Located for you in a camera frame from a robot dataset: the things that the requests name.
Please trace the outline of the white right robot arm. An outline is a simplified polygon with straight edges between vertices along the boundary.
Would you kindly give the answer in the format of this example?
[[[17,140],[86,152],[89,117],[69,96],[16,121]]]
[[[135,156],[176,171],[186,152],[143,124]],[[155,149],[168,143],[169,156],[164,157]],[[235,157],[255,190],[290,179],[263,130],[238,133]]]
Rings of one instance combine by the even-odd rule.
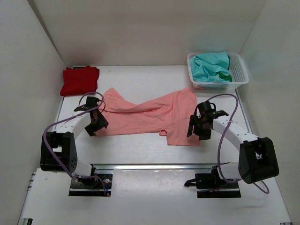
[[[190,116],[187,136],[195,134],[200,140],[210,139],[215,131],[221,134],[217,154],[217,172],[210,176],[210,183],[222,187],[227,181],[243,180],[247,184],[256,183],[279,175],[278,161],[273,141],[260,138],[233,122],[225,111],[210,112]],[[239,152],[237,163],[220,162],[223,140],[228,140]]]

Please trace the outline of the pink t-shirt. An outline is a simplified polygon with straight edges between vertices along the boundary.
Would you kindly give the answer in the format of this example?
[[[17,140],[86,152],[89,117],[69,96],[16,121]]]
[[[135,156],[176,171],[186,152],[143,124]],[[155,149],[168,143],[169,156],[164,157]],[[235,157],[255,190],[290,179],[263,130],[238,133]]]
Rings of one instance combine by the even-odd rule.
[[[198,136],[187,136],[189,118],[197,105],[195,93],[185,88],[141,104],[126,101],[114,88],[104,94],[100,109],[108,121],[97,136],[159,133],[168,145],[199,146]]]

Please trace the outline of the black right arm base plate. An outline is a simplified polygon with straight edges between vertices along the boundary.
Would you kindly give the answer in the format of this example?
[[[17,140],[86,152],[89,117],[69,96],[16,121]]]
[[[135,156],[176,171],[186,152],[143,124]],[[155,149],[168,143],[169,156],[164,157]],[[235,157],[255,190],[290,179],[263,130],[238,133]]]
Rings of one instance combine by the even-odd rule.
[[[196,187],[197,198],[241,198],[238,183],[227,183],[220,178],[218,171],[196,173],[194,179],[187,180],[184,187]]]

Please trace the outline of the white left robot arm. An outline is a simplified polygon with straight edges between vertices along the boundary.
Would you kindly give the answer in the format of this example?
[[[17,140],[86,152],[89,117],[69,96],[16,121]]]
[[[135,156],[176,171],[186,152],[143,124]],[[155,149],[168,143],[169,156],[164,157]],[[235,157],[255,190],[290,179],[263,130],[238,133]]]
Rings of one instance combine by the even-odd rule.
[[[40,168],[65,172],[88,187],[96,185],[100,178],[93,165],[78,159],[75,141],[83,130],[93,137],[107,127],[108,121],[98,109],[82,111],[49,125],[42,134]]]

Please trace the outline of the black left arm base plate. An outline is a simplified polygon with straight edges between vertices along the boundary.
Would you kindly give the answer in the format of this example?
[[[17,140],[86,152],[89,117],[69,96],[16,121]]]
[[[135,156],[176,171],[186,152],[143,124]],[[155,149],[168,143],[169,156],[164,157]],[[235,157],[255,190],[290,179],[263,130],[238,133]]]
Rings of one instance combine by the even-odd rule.
[[[93,196],[93,197],[110,197],[113,184],[112,173],[101,173],[98,177],[104,183],[104,186],[99,180],[71,180],[69,188],[69,196]]]

